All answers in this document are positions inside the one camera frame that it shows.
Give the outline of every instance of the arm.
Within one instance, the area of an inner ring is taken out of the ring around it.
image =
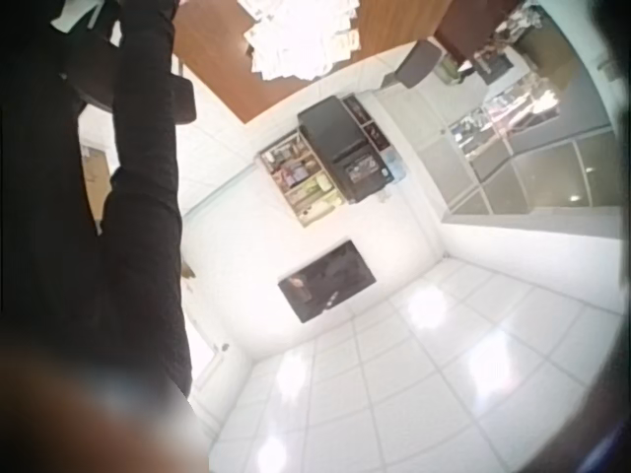
[[[104,270],[123,348],[188,394],[180,295],[181,216],[169,82],[175,0],[126,0],[113,119],[120,168],[103,221]]]
[[[152,420],[112,409],[78,374],[43,352],[0,347],[0,465],[51,473],[208,472],[202,448],[177,448]]]

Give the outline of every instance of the shelf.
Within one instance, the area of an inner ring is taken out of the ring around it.
[[[335,186],[331,187],[326,192],[315,192],[311,195],[308,195],[303,200],[299,200],[298,202],[296,202],[294,206],[292,206],[294,208],[294,212],[296,212],[297,214],[302,214],[304,211],[306,211],[312,205],[314,205],[317,201],[325,199],[326,197],[329,197],[334,192],[338,192]]]
[[[306,153],[304,153],[303,155],[297,157],[297,158],[290,158],[288,160],[283,161],[280,166],[286,166],[286,165],[290,165],[291,163],[296,163],[298,161],[304,161],[307,158],[312,158],[313,160],[315,160],[316,158],[314,158],[314,154],[311,151],[308,151]]]
[[[337,207],[334,206],[330,206],[328,209],[326,209],[326,211],[322,212],[321,214],[317,214],[317,215],[303,215],[300,214],[298,216],[298,220],[300,221],[300,223],[303,225],[303,227],[308,227],[309,225],[311,225],[313,222],[317,222],[320,219],[323,219],[324,217],[326,217],[328,214],[331,214],[335,211]]]
[[[315,179],[320,174],[324,174],[324,171],[322,169],[320,169],[315,174],[310,175],[309,177],[307,177],[305,180],[303,180],[301,183],[299,183],[295,187],[292,187],[291,189],[289,189],[287,192],[285,192],[285,195],[293,195],[293,194],[295,194],[297,190],[300,190],[301,187],[303,187],[305,184],[307,184],[308,182],[310,182],[313,179]]]

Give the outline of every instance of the black clothing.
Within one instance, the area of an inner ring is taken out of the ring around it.
[[[3,58],[2,327],[72,361],[165,373],[188,395],[174,12],[174,0],[123,4],[113,107],[120,168],[99,236],[81,165],[81,101],[54,53],[63,34],[36,30]]]

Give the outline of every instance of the ceiling light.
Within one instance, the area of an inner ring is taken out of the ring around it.
[[[245,32],[252,72],[264,80],[296,76],[311,81],[360,48],[351,30],[359,0],[238,0],[258,22]]]
[[[296,398],[307,381],[307,367],[301,357],[288,356],[276,376],[278,389],[284,400]]]
[[[511,367],[506,335],[496,332],[473,349],[469,356],[469,370],[481,397],[508,387]]]
[[[412,296],[407,309],[417,328],[436,328],[445,318],[447,301],[442,291],[427,288]]]
[[[268,439],[258,451],[257,460],[260,473],[281,473],[287,463],[285,445],[279,439]]]

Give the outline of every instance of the framed picture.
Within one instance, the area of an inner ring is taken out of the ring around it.
[[[349,240],[282,279],[278,287],[301,322],[306,323],[376,282],[361,253]]]
[[[382,132],[379,126],[376,123],[369,123],[364,127],[364,131],[371,139],[375,148],[379,152],[386,150],[390,147],[390,141],[387,140],[386,135]]]

